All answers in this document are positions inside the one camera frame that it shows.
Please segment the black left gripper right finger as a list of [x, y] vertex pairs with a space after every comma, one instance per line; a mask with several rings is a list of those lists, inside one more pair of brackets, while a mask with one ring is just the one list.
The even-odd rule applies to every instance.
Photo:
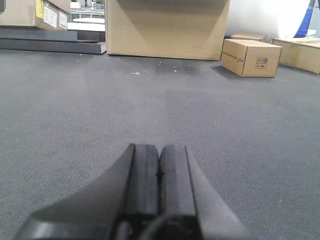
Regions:
[[190, 240], [248, 240], [250, 231], [218, 194], [185, 146], [166, 145], [160, 155], [162, 209], [177, 215]]

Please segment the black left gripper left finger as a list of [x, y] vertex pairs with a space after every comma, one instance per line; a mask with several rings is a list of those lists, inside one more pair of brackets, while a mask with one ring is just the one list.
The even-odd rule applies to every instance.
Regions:
[[140, 224], [158, 214], [158, 151], [131, 143], [97, 179], [32, 212], [16, 240], [111, 240], [122, 221]]

